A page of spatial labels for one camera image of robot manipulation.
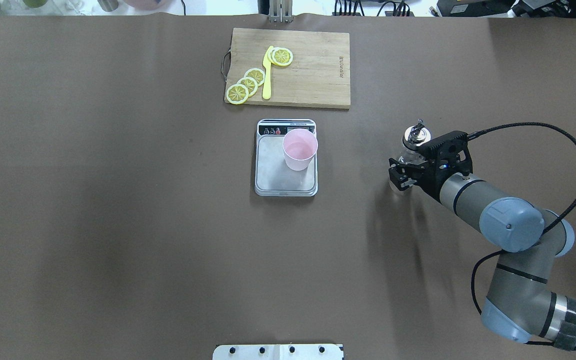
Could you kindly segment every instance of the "wooden cutting board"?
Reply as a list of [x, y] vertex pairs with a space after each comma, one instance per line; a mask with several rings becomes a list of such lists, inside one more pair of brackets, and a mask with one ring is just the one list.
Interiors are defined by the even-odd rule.
[[264, 69], [269, 46], [288, 48], [288, 66], [272, 66], [272, 96], [264, 100], [262, 86], [244, 104], [350, 109], [350, 35], [347, 32], [294, 30], [232, 30], [230, 70], [226, 89], [247, 70]]

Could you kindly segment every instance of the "kitchen scale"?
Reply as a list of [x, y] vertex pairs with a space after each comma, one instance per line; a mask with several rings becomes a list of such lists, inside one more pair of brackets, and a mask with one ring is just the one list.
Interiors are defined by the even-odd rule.
[[302, 171], [290, 169], [284, 160], [284, 135], [294, 129], [317, 136], [315, 121], [307, 118], [265, 118], [256, 124], [254, 192], [259, 196], [317, 194], [317, 154]]

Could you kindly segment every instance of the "citrus slice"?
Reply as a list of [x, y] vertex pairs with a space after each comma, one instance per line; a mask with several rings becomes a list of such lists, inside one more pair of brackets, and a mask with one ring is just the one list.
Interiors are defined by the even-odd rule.
[[253, 78], [256, 81], [257, 86], [259, 86], [264, 83], [264, 80], [266, 79], [266, 73], [262, 69], [254, 67], [246, 71], [244, 77]]
[[248, 97], [255, 95], [259, 85], [257, 84], [257, 80], [250, 76], [244, 76], [237, 81], [237, 84], [242, 84], [248, 90]]
[[248, 100], [248, 88], [242, 84], [234, 84], [226, 90], [226, 100], [230, 104], [239, 105]]
[[293, 52], [285, 47], [275, 47], [270, 53], [270, 61], [276, 66], [289, 66], [293, 62]]

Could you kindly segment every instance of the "white metal plate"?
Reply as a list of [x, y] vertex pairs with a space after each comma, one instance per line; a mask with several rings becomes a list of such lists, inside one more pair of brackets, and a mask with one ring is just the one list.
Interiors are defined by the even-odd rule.
[[212, 360], [343, 360], [343, 348], [342, 344], [220, 345]]

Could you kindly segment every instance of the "tabletop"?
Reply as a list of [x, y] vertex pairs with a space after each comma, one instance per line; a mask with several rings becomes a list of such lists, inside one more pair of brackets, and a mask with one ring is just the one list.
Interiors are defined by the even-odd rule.
[[[348, 32], [350, 110], [224, 103], [234, 27]], [[255, 193], [265, 118], [317, 123], [315, 196]], [[0, 359], [290, 342], [343, 344], [347, 360], [576, 359], [484, 328], [470, 275], [498, 249], [418, 189], [391, 191], [418, 118], [434, 136], [542, 121], [576, 137], [576, 20], [0, 18]], [[470, 151], [475, 174], [540, 207], [576, 195], [556, 132], [500, 130]], [[576, 298], [576, 244], [548, 286]]]

